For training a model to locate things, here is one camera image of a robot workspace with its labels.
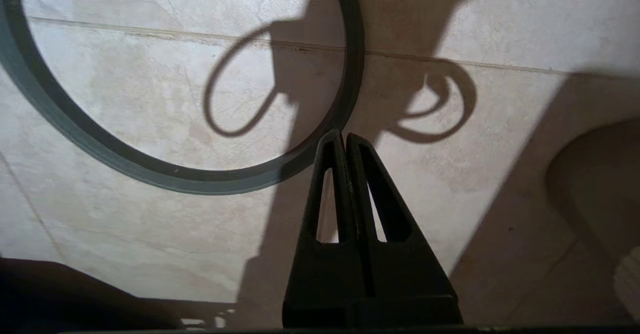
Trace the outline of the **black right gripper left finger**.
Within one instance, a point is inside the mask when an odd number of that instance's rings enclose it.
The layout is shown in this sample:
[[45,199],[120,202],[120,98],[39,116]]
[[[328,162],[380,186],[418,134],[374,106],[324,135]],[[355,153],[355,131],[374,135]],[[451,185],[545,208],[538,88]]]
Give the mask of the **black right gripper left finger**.
[[[332,129],[318,142],[311,185],[282,304],[284,325],[352,325],[354,306],[368,293],[362,263],[362,204],[345,141]],[[318,241],[323,184],[333,174],[337,243]]]

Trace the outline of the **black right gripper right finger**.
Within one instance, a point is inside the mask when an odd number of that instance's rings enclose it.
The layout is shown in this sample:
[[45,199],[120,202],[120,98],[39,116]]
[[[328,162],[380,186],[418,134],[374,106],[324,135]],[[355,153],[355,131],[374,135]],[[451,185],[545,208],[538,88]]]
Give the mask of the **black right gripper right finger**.
[[365,297],[361,325],[461,325],[458,297],[373,145],[349,134],[346,159]]

